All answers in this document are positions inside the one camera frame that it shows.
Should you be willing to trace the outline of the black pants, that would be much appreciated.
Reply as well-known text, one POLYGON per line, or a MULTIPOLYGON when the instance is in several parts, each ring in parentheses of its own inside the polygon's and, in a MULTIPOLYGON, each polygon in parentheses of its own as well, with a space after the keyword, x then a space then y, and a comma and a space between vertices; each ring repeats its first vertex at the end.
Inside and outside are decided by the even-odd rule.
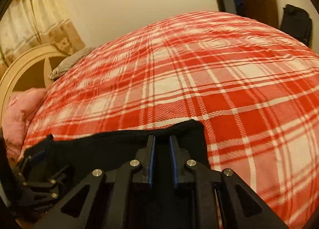
POLYGON ((95 169, 108 172, 134 159, 151 135, 159 146, 168 142, 171 135, 176 136, 179 147, 186 149, 192 159, 210 166, 204 126, 191 119, 156 130, 102 132, 67 141, 57 141, 49 135, 24 152, 27 164, 22 174, 32 182, 48 182, 66 167, 67 179, 76 185, 95 169))

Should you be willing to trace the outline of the grey striped pillow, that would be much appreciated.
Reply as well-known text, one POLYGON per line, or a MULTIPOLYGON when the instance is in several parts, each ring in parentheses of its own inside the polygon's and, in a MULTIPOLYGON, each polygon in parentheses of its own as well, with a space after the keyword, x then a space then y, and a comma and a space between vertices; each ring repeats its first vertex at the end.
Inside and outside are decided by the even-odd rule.
POLYGON ((53 71, 48 75, 50 80, 56 80, 63 76, 71 67, 73 67, 79 60, 87 56, 90 52, 95 50, 95 47, 84 47, 83 49, 75 52, 71 56, 66 57, 60 62, 60 64, 53 69, 53 71))

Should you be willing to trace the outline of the red white plaid bedsheet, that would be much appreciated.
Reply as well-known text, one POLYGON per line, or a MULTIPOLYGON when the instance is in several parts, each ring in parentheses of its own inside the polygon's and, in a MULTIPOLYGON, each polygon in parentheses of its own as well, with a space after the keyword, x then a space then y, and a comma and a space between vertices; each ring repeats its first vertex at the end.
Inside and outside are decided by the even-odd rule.
POLYGON ((24 140, 204 125, 204 156, 233 169, 290 227, 318 207, 318 55, 258 21, 192 12, 104 44, 50 87, 24 140))

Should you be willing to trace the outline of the pink folded quilt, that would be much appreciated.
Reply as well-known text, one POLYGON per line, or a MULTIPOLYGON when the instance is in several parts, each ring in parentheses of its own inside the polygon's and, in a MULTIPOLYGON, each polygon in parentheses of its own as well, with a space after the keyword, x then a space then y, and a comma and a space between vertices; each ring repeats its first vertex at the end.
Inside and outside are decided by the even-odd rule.
POLYGON ((20 156, 29 125, 47 93, 45 88, 31 88, 17 93, 9 100, 2 119, 8 159, 17 160, 20 156))

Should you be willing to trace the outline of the cream round headboard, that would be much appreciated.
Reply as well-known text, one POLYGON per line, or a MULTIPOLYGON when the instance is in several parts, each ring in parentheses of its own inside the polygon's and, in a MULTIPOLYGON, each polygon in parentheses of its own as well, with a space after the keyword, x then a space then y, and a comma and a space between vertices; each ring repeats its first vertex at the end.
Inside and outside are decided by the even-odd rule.
POLYGON ((49 74, 66 57, 51 44, 36 46, 19 56, 1 78, 1 117, 14 95, 33 87, 48 89, 54 83, 49 74))

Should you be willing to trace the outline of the beige floral curtain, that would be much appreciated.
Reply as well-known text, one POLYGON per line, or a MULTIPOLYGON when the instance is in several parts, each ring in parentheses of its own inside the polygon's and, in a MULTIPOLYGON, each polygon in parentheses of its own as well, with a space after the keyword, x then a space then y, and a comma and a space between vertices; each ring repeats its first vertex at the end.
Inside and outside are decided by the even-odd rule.
POLYGON ((13 0, 1 19, 1 75, 24 52, 43 44, 67 55, 85 46, 61 0, 13 0))

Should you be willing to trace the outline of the black bag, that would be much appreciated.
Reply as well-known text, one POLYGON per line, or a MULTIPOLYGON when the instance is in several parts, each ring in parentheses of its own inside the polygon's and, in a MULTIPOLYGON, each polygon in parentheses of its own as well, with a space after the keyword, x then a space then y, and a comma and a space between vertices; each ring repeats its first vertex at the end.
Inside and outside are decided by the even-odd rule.
POLYGON ((283 8, 280 30, 309 46, 312 34, 312 19, 304 9, 287 4, 283 8))

